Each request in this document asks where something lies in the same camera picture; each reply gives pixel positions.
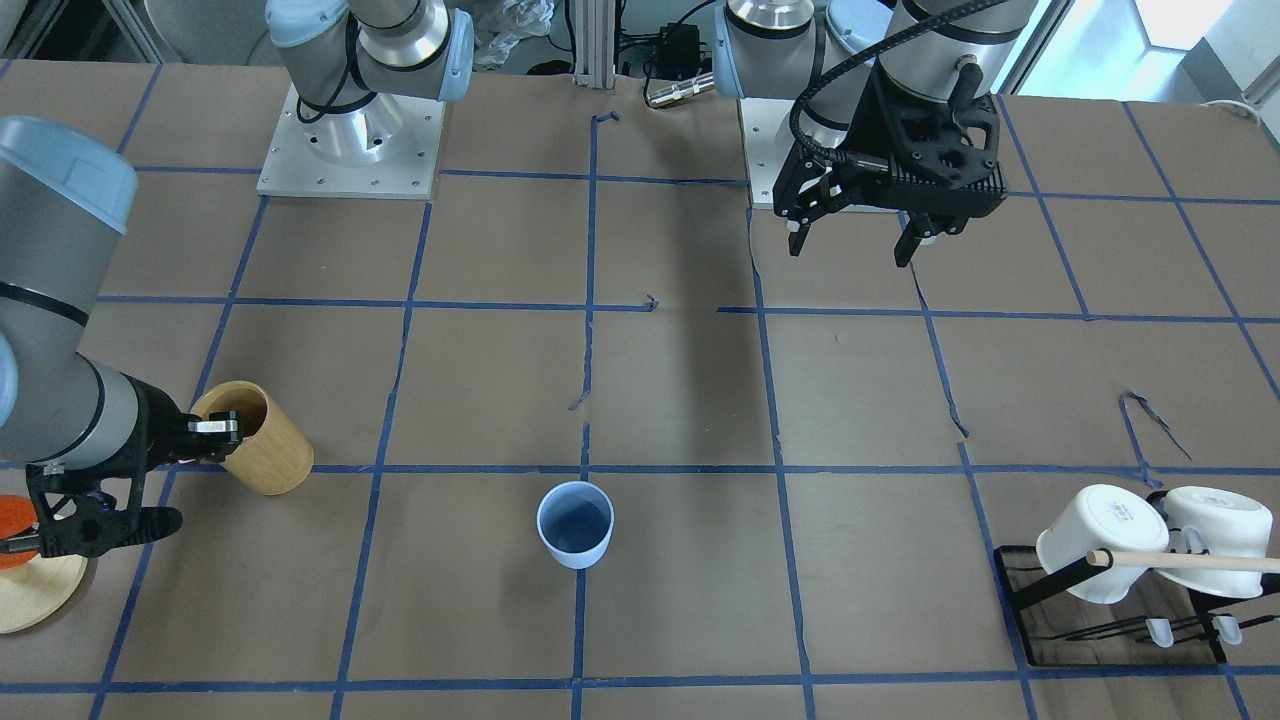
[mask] tabletop surface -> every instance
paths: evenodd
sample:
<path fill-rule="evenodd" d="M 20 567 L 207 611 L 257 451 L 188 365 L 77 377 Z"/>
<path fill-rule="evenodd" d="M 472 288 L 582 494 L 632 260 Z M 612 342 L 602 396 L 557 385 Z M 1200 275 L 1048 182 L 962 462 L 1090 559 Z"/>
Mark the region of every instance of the tabletop surface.
<path fill-rule="evenodd" d="M 430 204 L 264 199 L 287 88 L 0 69 L 0 115 L 138 169 L 81 351 L 179 405 L 257 382 L 317 462 L 271 498 L 152 473 L 186 527 L 0 639 L 0 716 L 1280 714 L 1275 624 L 1222 667 L 1046 670 L 992 565 L 1093 483 L 1280 507 L 1280 159 L 1252 122 L 1002 99 L 1010 197 L 897 269 L 893 214 L 788 258 L 724 97 L 479 76 Z M 532 524 L 577 478 L 617 511 L 581 573 Z"/>

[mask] wooden dowel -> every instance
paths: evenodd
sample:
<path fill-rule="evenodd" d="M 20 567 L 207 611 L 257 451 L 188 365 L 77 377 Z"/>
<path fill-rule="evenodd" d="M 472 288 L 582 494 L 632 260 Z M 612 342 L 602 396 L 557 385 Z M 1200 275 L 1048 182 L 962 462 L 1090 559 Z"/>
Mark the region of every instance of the wooden dowel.
<path fill-rule="evenodd" d="M 1089 565 L 1106 568 L 1162 568 L 1189 570 L 1243 570 L 1245 573 L 1280 573 L 1280 560 L 1274 557 L 1228 557 L 1221 555 L 1185 555 L 1175 552 L 1134 552 L 1094 550 L 1087 556 Z"/>

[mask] orange object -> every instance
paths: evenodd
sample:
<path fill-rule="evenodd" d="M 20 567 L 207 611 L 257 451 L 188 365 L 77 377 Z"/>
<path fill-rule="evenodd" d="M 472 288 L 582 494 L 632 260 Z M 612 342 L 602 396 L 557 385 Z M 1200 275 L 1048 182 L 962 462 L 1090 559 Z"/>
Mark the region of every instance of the orange object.
<path fill-rule="evenodd" d="M 22 534 L 36 524 L 36 506 L 19 495 L 0 495 L 0 538 Z M 0 570 L 17 568 L 40 555 L 36 551 L 17 555 L 0 553 Z"/>

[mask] wooden cup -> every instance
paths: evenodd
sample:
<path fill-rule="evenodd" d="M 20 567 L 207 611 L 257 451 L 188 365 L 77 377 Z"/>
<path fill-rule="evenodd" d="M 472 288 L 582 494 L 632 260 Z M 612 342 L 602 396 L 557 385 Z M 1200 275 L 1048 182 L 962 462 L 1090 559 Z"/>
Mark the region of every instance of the wooden cup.
<path fill-rule="evenodd" d="M 244 442 L 227 456 L 223 468 L 262 495 L 282 495 L 311 474 L 315 450 L 280 406 L 261 387 L 232 380 L 205 393 L 191 409 L 209 419 L 212 413 L 239 411 Z"/>

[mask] metal mounting plate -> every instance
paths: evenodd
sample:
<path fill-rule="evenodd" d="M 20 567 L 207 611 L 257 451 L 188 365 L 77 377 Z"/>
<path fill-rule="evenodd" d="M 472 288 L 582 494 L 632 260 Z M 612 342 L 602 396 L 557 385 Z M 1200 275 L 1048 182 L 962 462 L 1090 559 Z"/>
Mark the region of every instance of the metal mounting plate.
<path fill-rule="evenodd" d="M 782 172 L 782 164 L 791 150 L 791 132 L 783 127 L 791 100 L 744 97 L 739 100 L 739 120 L 742 123 L 742 151 L 746 154 L 746 172 L 751 182 L 751 206 L 773 209 L 773 182 Z M 884 208 L 850 205 L 841 213 L 893 213 Z"/>
<path fill-rule="evenodd" d="M 389 156 L 371 165 L 335 165 L 312 152 L 293 117 L 297 91 L 289 86 L 275 135 L 257 178 L 259 195 L 285 197 L 381 197 L 430 200 L 444 127 L 444 102 L 397 95 L 396 101 L 415 123 L 415 152 Z"/>

